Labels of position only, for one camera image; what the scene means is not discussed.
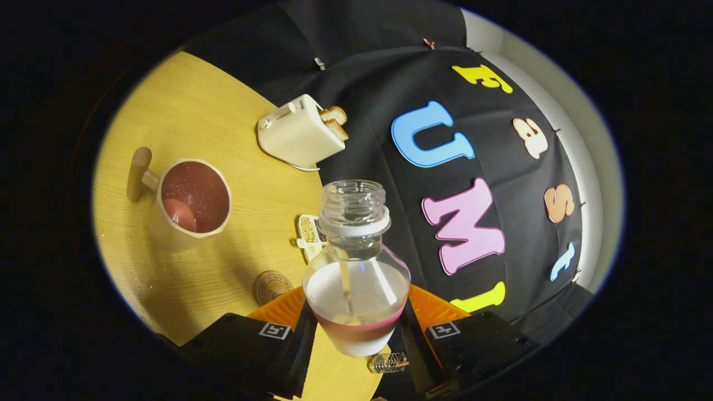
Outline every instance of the clear plastic bottle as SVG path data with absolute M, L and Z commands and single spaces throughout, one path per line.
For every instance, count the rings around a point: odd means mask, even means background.
M 322 190 L 317 224 L 327 246 L 307 266 L 302 288 L 338 351 L 381 351 L 404 310 L 411 285 L 406 264 L 381 243 L 391 226 L 379 183 L 336 181 Z

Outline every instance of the small tray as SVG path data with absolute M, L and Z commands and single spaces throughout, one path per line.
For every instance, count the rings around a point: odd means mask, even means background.
M 327 238 L 317 229 L 317 220 L 319 218 L 315 215 L 301 215 L 297 221 L 297 246 L 304 250 L 308 263 L 327 245 Z

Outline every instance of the wooden table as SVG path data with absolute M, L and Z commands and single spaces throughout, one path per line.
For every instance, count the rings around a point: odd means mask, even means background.
M 318 173 L 260 149 L 257 121 L 275 108 L 224 71 L 180 52 L 138 84 L 106 134 L 93 184 L 101 255 L 139 318 L 179 345 L 225 313 L 257 309 L 252 284 L 265 270 L 302 284 L 297 217 L 318 214 L 322 184 Z M 150 168 L 159 174 L 179 158 L 201 158 L 222 172 L 232 191 L 222 233 L 178 254 L 151 246 L 146 223 L 155 194 L 144 188 L 137 202 L 126 196 L 131 157 L 141 146 L 152 150 Z M 317 328 L 303 400 L 370 400 L 380 379 L 365 359 L 334 350 Z

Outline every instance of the mug handle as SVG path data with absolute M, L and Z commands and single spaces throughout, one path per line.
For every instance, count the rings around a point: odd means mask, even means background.
M 126 185 L 126 196 L 132 201 L 137 201 L 141 195 L 141 183 L 156 191 L 158 188 L 158 176 L 148 169 L 151 163 L 151 150 L 145 146 L 136 149 L 131 158 L 129 168 L 129 180 Z

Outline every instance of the white wall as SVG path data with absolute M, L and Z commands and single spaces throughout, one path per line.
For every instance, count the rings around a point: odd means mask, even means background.
M 579 86 L 547 56 L 470 11 L 468 47 L 512 78 L 555 128 L 570 159 L 582 207 L 582 249 L 577 283 L 595 292 L 617 252 L 624 218 L 620 164 L 608 129 Z

